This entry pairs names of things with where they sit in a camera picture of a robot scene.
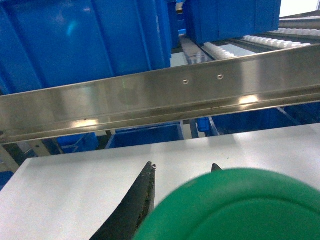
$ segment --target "stainless steel rail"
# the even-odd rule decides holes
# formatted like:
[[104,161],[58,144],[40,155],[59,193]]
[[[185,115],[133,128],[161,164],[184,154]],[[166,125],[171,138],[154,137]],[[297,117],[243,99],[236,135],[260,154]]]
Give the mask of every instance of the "stainless steel rail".
[[286,29],[318,29],[320,30],[319,18],[284,18],[280,19],[280,28]]
[[0,96],[0,143],[320,101],[320,45]]

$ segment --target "white table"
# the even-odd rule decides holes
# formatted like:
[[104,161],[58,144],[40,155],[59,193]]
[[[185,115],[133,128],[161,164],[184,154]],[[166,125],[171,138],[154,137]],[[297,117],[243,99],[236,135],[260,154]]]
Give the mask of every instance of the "white table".
[[0,192],[0,238],[90,239],[148,161],[157,166],[156,205],[212,163],[271,170],[320,190],[320,124],[28,159]]

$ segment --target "white wall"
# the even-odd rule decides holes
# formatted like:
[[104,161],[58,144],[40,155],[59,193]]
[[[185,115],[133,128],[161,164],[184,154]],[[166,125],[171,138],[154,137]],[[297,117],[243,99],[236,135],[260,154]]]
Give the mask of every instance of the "white wall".
[[319,0],[282,0],[280,17],[316,11],[318,2]]

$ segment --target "green container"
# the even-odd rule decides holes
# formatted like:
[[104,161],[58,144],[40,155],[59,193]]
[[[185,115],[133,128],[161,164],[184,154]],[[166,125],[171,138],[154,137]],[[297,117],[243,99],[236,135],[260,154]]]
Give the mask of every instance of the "green container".
[[169,195],[134,238],[187,239],[320,240],[320,192],[265,170],[214,171]]

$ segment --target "blue storage crate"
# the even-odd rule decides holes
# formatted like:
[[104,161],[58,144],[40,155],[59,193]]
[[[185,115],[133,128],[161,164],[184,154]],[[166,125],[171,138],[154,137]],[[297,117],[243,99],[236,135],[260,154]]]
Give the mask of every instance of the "blue storage crate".
[[65,154],[94,151],[99,146],[95,133],[62,136],[57,141]]
[[204,44],[277,30],[280,6],[281,0],[186,0],[186,33]]
[[14,173],[12,171],[0,172],[0,191],[5,187],[13,175]]
[[170,67],[164,0],[0,1],[3,94]]
[[176,0],[166,0],[169,13],[169,24],[171,32],[171,47],[177,48],[179,45],[179,33],[178,33],[178,17],[176,12]]
[[179,13],[176,15],[176,17],[177,17],[178,30],[186,29],[185,15],[183,13]]
[[304,125],[320,123],[320,102],[287,106],[284,110]]
[[222,135],[301,125],[285,111],[277,108],[212,117]]
[[131,132],[141,129],[150,129],[150,128],[158,128],[158,127],[165,127],[169,125],[183,125],[182,121],[173,121],[173,122],[166,122],[166,123],[160,123],[160,124],[154,124],[154,125],[145,125],[145,126],[135,126],[135,127],[128,127],[128,128],[121,128],[115,130],[116,133],[125,133],[125,132]]
[[141,128],[114,134],[105,149],[131,147],[183,140],[181,124]]

